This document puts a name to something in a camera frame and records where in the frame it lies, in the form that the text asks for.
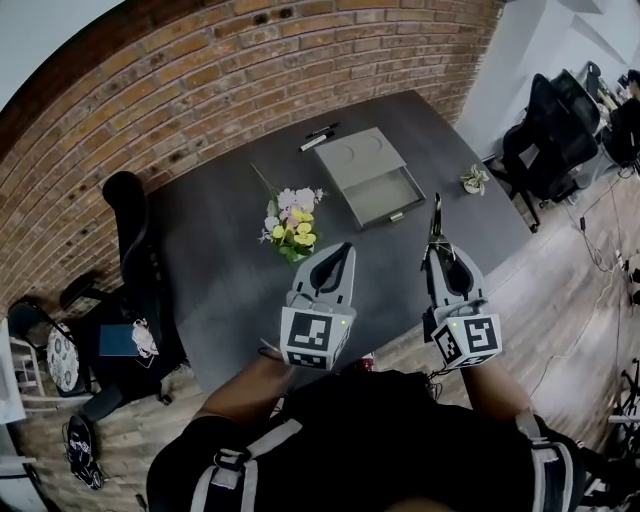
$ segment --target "dark gray table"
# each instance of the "dark gray table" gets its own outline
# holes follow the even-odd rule
[[[425,204],[395,224],[359,232],[314,152],[298,152],[305,134],[336,121],[341,123],[337,137],[380,128],[407,162],[427,196]],[[435,192],[443,200],[445,234],[485,275],[530,236],[495,179],[484,197],[464,191],[460,175],[479,159],[415,92],[323,114],[216,158],[150,197],[163,236],[176,324],[205,391],[218,388],[254,359],[259,337],[277,337],[280,308],[297,267],[257,240],[268,194],[251,162],[278,188],[329,191],[314,212],[323,233],[320,247],[349,241],[356,248],[352,306],[358,318],[338,364],[420,323],[429,298],[419,269]]]

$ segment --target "small plant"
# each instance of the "small plant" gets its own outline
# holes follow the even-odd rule
[[[462,181],[462,186],[469,194],[480,192],[480,195],[483,196],[484,184],[489,181],[489,176],[486,171],[480,169],[478,164],[473,164],[469,172],[460,176],[460,181]]]
[[[251,165],[271,195],[264,228],[258,240],[271,242],[291,263],[309,256],[320,237],[320,233],[315,230],[312,212],[325,193],[321,188],[315,191],[310,188],[286,188],[281,191],[269,183],[255,165]]]

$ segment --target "gray metal box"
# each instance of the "gray metal box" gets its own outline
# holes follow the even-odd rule
[[[378,128],[317,146],[315,151],[361,229],[399,220],[425,199],[406,162]]]

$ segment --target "pen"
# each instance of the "pen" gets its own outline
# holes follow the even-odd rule
[[[340,126],[340,123],[330,124],[329,126],[325,126],[324,128],[320,128],[319,130],[316,130],[315,132],[310,133],[309,135],[306,136],[306,138],[310,139],[311,137],[315,137],[316,135],[319,135],[322,132],[326,132],[327,130],[333,130],[334,128],[337,128],[338,126]]]
[[[298,151],[303,152],[303,151],[306,151],[307,149],[311,149],[313,146],[316,146],[316,145],[320,144],[322,141],[325,141],[325,140],[333,137],[335,134],[336,134],[336,132],[331,130],[330,132],[327,132],[324,135],[320,135],[320,137],[316,137],[315,139],[310,140],[306,144],[303,144],[302,146],[300,146]]]

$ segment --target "cable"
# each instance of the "cable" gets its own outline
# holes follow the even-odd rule
[[[269,343],[267,340],[265,340],[264,338],[260,338],[260,341],[262,342],[263,345],[267,346],[268,348],[270,348],[271,350],[273,350],[274,352],[278,352],[281,353],[282,351],[276,347],[275,345],[272,345],[271,343]]]
[[[571,212],[569,211],[569,208],[567,207],[567,205],[565,203],[564,207],[567,210],[567,215],[569,215],[569,218],[571,219],[571,222],[573,222],[573,225],[575,226],[575,228],[582,234],[582,236],[584,237],[584,242],[587,246],[587,251],[589,252],[589,256],[591,257],[591,261],[593,262],[593,264],[598,267],[598,270],[600,270],[600,272],[613,272],[615,267],[608,267],[605,262],[604,262],[604,256],[602,255],[602,251],[591,241],[589,240],[589,237],[587,236],[587,233],[585,232],[586,229],[581,228],[580,226],[578,226],[578,223],[576,222],[576,220],[573,218],[573,216],[571,215]]]
[[[629,171],[629,174],[627,174],[626,176],[623,176],[624,171]],[[618,176],[620,176],[621,179],[623,180],[628,180],[629,178],[631,178],[631,176],[633,176],[633,174],[635,173],[635,169],[633,167],[630,168],[626,168],[626,169],[620,169],[618,171]]]
[[[138,490],[133,485],[131,485],[129,482],[127,482],[124,479],[124,477],[122,477],[120,475],[109,476],[109,474],[104,469],[102,469],[102,474],[104,475],[104,481],[105,482],[108,482],[109,480],[121,480],[126,486],[128,486],[135,493],[135,498],[136,498],[136,501],[138,502],[138,505],[140,506],[140,508],[145,510],[145,511],[148,510],[147,502],[145,501],[144,496],[142,496],[142,493],[138,492]]]
[[[607,192],[605,192],[602,195],[602,197],[607,195],[607,193],[611,192],[611,199],[613,201],[613,209],[614,209],[614,212],[615,212],[615,215],[616,215],[616,224],[618,226],[618,241],[622,245],[622,230],[620,228],[620,217],[618,216],[618,207],[616,205],[615,194],[613,193],[613,187],[615,186],[615,184],[618,181],[619,180],[616,180],[616,182],[613,185],[611,185],[611,187],[609,187],[609,190],[607,190]],[[565,206],[565,209],[567,210],[567,214],[569,215],[569,218],[572,220],[574,226],[576,228],[578,228],[575,219],[571,215],[571,212],[569,212],[569,208],[567,208],[566,204],[564,206]],[[587,238],[586,233],[582,229],[579,229],[579,231],[582,232],[582,234],[584,236],[584,239],[585,239],[585,242],[587,243],[587,250],[589,250],[589,243],[591,243],[593,245],[593,242],[591,242]],[[602,262],[602,252],[597,247],[595,247],[595,248],[596,248],[596,251],[597,251],[596,254],[600,254],[600,259],[601,259],[601,262]],[[615,271],[618,269],[618,267],[621,267],[620,263],[617,263],[612,269],[609,270],[609,269],[605,268],[603,270],[603,268],[601,268],[600,265],[598,265],[598,263],[596,262],[596,259],[594,258],[594,256],[592,255],[590,250],[589,250],[589,256],[591,256],[591,260],[598,267],[598,270],[600,270],[602,272],[609,272],[611,274],[611,279],[609,281],[609,284],[607,285],[607,287],[604,290],[602,290],[602,293],[600,293],[600,296],[598,297],[598,299],[596,300],[595,304],[593,305],[593,309],[591,310],[591,314],[589,315],[589,319],[584,324],[584,326],[583,326],[582,330],[580,331],[580,334],[578,334],[578,337],[576,338],[576,340],[571,344],[571,347],[569,347],[569,349],[564,353],[564,355],[558,356],[558,355],[554,354],[551,357],[549,357],[549,359],[547,359],[547,362],[546,362],[546,364],[544,366],[544,371],[542,372],[542,376],[540,377],[540,380],[538,381],[536,386],[533,388],[533,391],[529,395],[530,397],[533,397],[535,392],[540,387],[540,384],[542,384],[542,381],[544,380],[545,376],[547,375],[547,371],[549,370],[549,365],[551,364],[551,361],[554,360],[554,359],[568,359],[571,356],[571,353],[573,352],[573,349],[578,345],[578,343],[580,342],[580,339],[582,338],[582,335],[585,333],[585,331],[587,330],[587,327],[591,323],[591,320],[593,319],[593,315],[596,312],[596,308],[598,307],[598,303],[602,300],[602,297],[604,297],[605,292],[609,288],[611,288],[611,286],[613,285],[613,276],[615,275]],[[619,346],[620,346],[620,317],[621,317],[621,315],[622,315],[622,300],[621,300],[621,296],[619,296],[618,297],[618,328],[617,328],[617,334],[616,334],[616,355],[615,355],[615,361],[614,361],[616,375],[618,375],[618,368],[619,368],[618,367],[618,354],[619,354]]]
[[[604,297],[605,292],[609,288],[611,288],[611,286],[613,285],[613,276],[615,275],[615,271],[616,271],[616,269],[618,267],[619,267],[619,265],[616,265],[613,268],[613,271],[611,272],[611,279],[609,280],[609,284],[607,285],[606,288],[604,288],[602,290],[602,293],[600,293],[600,297],[598,297],[598,300],[596,300],[595,304],[593,305],[593,309],[591,310],[591,314],[589,315],[589,319],[587,320],[587,322],[582,327],[582,330],[580,331],[580,334],[578,335],[576,340],[571,344],[571,347],[569,347],[569,349],[564,353],[564,355],[562,355],[562,356],[552,355],[551,357],[549,357],[549,359],[547,360],[547,364],[544,367],[544,372],[542,373],[542,377],[540,377],[540,380],[538,381],[538,384],[536,384],[536,387],[533,388],[533,391],[531,392],[531,394],[529,396],[533,396],[534,393],[537,391],[537,389],[540,387],[540,384],[542,384],[542,381],[544,380],[544,378],[545,378],[545,376],[547,374],[547,370],[549,369],[549,364],[551,364],[551,361],[553,359],[568,359],[571,356],[571,352],[573,351],[573,349],[576,347],[576,345],[578,344],[578,342],[582,338],[582,335],[587,330],[587,327],[589,327],[589,324],[591,323],[591,320],[593,319],[593,315],[595,315],[596,308],[598,307],[598,303],[602,300],[602,297]]]
[[[271,350],[269,347],[260,347],[258,349],[258,354],[260,354],[262,357],[266,357],[267,359],[271,359],[272,361],[278,361],[278,362],[282,362],[284,361],[284,359],[282,357],[276,357],[276,356],[272,356],[271,354],[269,354],[267,351]]]

